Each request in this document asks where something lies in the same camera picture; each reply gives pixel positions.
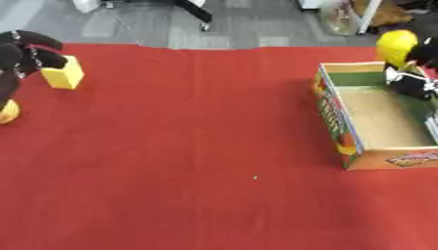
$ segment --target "open box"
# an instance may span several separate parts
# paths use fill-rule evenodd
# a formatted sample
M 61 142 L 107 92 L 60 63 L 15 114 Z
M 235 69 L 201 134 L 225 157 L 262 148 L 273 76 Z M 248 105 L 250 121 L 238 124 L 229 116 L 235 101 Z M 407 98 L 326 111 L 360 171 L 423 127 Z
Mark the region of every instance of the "open box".
M 435 117 L 437 105 L 391 91 L 383 68 L 383 62 L 319 67 L 314 85 L 318 107 L 344 167 L 438 167 L 438 145 L 426 123 Z

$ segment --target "white furniture leg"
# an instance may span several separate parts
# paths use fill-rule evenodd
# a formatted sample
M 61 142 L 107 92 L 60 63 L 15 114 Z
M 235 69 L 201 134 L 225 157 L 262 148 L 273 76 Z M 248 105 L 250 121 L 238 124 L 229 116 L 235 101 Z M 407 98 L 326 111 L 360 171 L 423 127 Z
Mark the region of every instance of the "white furniture leg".
M 365 34 L 367 32 L 370 23 L 372 22 L 372 18 L 377 12 L 378 7 L 380 6 L 382 0 L 371 0 L 367 9 L 364 12 L 364 16 L 361 18 L 360 26 L 358 34 Z
M 202 7 L 205 4 L 205 0 L 190 0 L 190 1 L 196 4 L 198 7 Z

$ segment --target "yellow object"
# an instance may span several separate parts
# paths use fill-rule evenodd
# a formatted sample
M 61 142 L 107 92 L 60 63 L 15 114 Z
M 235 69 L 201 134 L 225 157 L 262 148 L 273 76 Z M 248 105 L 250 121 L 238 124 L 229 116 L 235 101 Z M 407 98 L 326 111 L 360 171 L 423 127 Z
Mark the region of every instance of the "yellow object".
M 346 155 L 353 155 L 356 153 L 356 146 L 342 146 L 340 144 L 336 144 L 337 150 Z
M 377 41 L 377 54 L 387 63 L 405 67 L 406 56 L 418 44 L 418 38 L 408 30 L 395 30 L 384 33 Z
M 53 88 L 74 90 L 84 77 L 84 72 L 76 57 L 65 57 L 68 62 L 63 69 L 45 67 L 41 73 Z
M 15 120 L 20 115 L 19 105 L 13 101 L 8 100 L 5 107 L 0 111 L 0 124 L 7 124 Z

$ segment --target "yellow block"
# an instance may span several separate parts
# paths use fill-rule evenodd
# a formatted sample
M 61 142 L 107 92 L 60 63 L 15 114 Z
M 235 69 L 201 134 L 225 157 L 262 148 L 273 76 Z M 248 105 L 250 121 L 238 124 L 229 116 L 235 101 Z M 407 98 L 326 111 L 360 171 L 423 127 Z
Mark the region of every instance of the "yellow block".
M 74 90 L 84 77 L 84 72 L 76 57 L 65 58 L 68 62 L 63 69 L 44 67 L 41 73 L 52 88 Z
M 5 107 L 0 111 L 0 124 L 7 124 L 20 115 L 20 107 L 13 100 L 8 100 Z

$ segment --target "gray carpet floor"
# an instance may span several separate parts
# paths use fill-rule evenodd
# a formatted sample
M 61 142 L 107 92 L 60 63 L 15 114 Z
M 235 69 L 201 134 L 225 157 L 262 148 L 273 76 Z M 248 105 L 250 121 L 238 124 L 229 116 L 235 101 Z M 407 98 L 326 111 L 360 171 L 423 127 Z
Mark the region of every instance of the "gray carpet floor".
M 374 46 L 376 36 L 333 36 L 296 0 L 207 0 L 209 32 L 168 1 L 146 0 L 90 14 L 71 0 L 0 0 L 0 31 L 27 29 L 65 42 L 135 43 L 173 49 L 267 46 Z

